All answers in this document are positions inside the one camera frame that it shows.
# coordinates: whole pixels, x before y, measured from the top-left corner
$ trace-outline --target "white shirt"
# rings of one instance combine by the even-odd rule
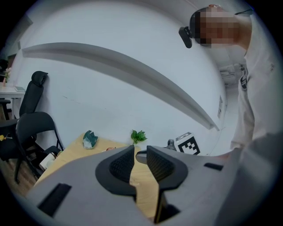
[[[255,14],[251,20],[252,36],[245,55],[248,74],[239,81],[238,123],[231,149],[283,131],[282,56],[261,20]]]

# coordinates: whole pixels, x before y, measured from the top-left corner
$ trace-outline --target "wooden floor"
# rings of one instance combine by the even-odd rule
[[[0,108],[0,123],[2,120],[5,120],[5,118],[4,118],[4,113],[1,107]],[[33,176],[30,168],[27,166],[27,163],[22,162],[20,169],[19,169],[19,174],[18,174],[19,184],[17,184],[14,181],[16,163],[17,163],[17,159],[10,159],[8,162],[4,162],[0,159],[0,170],[4,178],[6,179],[6,182],[8,186],[10,187],[10,189],[15,193],[25,196],[27,192],[36,183],[36,179]]]

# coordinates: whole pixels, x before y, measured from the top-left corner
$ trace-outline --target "wooden table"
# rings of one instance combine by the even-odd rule
[[[100,153],[109,147],[118,148],[128,146],[127,144],[98,138],[95,147],[91,150],[87,150],[84,149],[82,144],[83,136],[84,134],[80,135],[55,159],[54,163],[42,174],[35,186],[40,183],[40,181],[44,180],[44,178],[72,160]],[[140,147],[135,146],[135,155],[140,150]],[[130,176],[130,184],[135,186],[137,190],[137,206],[147,218],[153,220],[158,199],[158,183],[154,179],[148,166],[139,163],[136,158],[134,158],[134,167]]]
[[[15,87],[10,87],[6,84],[0,83],[0,98],[11,98],[12,99],[12,118],[15,115],[15,99],[20,99],[20,104],[23,101],[25,92],[17,92]]]

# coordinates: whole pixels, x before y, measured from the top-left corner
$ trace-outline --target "office chair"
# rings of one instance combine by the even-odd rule
[[[43,93],[44,87],[42,86],[45,82],[46,76],[48,73],[37,71],[33,73],[31,77],[31,81],[27,86],[26,93],[23,98],[23,102],[19,109],[20,117],[24,113],[32,113],[35,111],[36,106],[39,102],[39,99]],[[3,161],[8,161],[11,158],[18,158],[20,157],[20,151],[15,143],[16,135],[15,135],[15,128],[17,125],[18,119],[11,119],[0,123],[0,135],[4,135],[9,137],[6,140],[0,142],[0,158]],[[35,144],[36,136],[30,136],[29,139],[23,144],[25,149],[30,148]]]
[[[59,140],[53,119],[51,118],[49,114],[45,112],[26,113],[19,118],[17,126],[16,126],[16,138],[17,138],[17,144],[20,150],[20,156],[18,158],[18,162],[17,162],[17,166],[15,170],[15,181],[17,181],[19,167],[23,160],[27,162],[29,168],[31,169],[31,171],[33,172],[36,178],[39,178],[41,176],[43,171],[33,166],[33,164],[31,163],[32,161],[30,161],[28,158],[28,155],[30,155],[31,152],[27,151],[24,148],[23,144],[25,143],[27,139],[29,139],[34,134],[38,134],[38,133],[45,132],[45,131],[51,131],[51,130],[54,130],[55,132],[55,135],[57,138],[57,146],[59,144],[61,150],[64,150]],[[44,153],[47,156],[51,152],[58,153],[61,150],[58,149],[58,147],[56,146],[51,146],[47,148],[44,151]]]

